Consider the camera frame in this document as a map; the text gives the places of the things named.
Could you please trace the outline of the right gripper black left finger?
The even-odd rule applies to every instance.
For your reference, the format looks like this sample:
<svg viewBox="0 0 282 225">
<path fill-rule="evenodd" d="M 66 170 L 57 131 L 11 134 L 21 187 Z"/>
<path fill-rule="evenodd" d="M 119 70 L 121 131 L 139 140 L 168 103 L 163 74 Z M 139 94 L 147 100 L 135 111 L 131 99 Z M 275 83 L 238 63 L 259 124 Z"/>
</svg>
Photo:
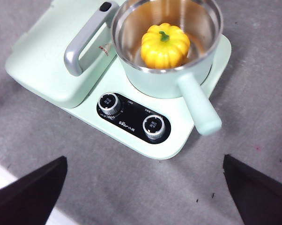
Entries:
<svg viewBox="0 0 282 225">
<path fill-rule="evenodd" d="M 46 224 L 62 191 L 67 158 L 61 156 L 0 189 L 0 225 Z"/>
</svg>

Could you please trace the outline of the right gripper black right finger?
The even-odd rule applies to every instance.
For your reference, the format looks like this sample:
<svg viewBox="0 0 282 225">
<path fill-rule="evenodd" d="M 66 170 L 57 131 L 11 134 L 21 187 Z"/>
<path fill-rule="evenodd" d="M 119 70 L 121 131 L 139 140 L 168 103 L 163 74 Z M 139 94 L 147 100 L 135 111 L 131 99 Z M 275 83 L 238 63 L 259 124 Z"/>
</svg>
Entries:
<svg viewBox="0 0 282 225">
<path fill-rule="evenodd" d="M 245 225 L 282 225 L 282 183 L 229 154 L 224 156 L 223 169 Z"/>
</svg>

